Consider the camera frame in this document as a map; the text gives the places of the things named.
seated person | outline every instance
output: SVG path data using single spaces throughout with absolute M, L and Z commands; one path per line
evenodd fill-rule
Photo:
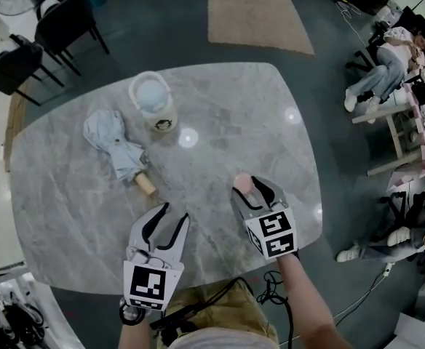
M 404 226 L 390 233 L 387 240 L 368 246 L 354 245 L 339 252 L 337 262 L 361 258 L 381 262 L 397 262 L 415 253 L 425 251 L 425 191 L 413 196 Z
M 349 113 L 355 109 L 357 97 L 366 96 L 366 93 L 371 96 L 366 113 L 374 113 L 380 103 L 387 101 L 405 75 L 423 64 L 425 28 L 414 36 L 403 27 L 395 27 L 384 34 L 384 40 L 385 43 L 376 53 L 380 65 L 345 91 L 344 106 Z

small pink object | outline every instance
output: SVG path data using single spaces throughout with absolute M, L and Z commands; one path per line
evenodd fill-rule
M 234 187 L 243 195 L 251 193 L 253 181 L 248 173 L 240 173 L 235 177 Z

beige rug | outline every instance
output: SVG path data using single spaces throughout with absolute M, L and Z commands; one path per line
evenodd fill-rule
M 314 55 L 291 0 L 208 0 L 212 43 L 256 45 Z

white sneaker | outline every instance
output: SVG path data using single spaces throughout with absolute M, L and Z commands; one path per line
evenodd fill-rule
M 353 110 L 357 105 L 357 96 L 350 93 L 348 89 L 345 91 L 345 101 L 343 102 L 343 105 L 345 106 L 345 110 L 349 113 L 353 113 Z
M 346 251 L 341 251 L 338 253 L 336 261 L 337 262 L 346 262 L 350 260 L 355 260 L 360 257 L 361 249 L 358 246 L 353 246 Z
M 387 239 L 387 245 L 389 247 L 396 246 L 398 243 L 402 243 L 403 241 L 407 241 L 410 239 L 410 229 L 405 226 L 397 229 L 396 231 L 392 231 Z
M 366 113 L 375 113 L 379 108 L 379 103 L 381 103 L 381 98 L 379 98 L 378 96 L 372 96 L 370 99 L 370 104 L 368 105 L 368 108 L 366 109 Z M 371 119 L 371 120 L 368 120 L 368 123 L 372 124 L 375 121 L 376 121 L 375 119 Z

khaki shorts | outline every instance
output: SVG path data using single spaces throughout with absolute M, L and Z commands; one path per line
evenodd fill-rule
M 222 290 L 228 282 L 221 281 L 175 292 L 167 306 L 166 316 L 195 302 L 206 302 Z M 242 281 L 236 282 L 219 301 L 199 311 L 189 321 L 198 329 L 218 327 L 253 332 L 266 336 L 279 344 L 276 329 L 268 322 L 259 304 Z M 160 335 L 157 340 L 157 348 L 166 348 Z

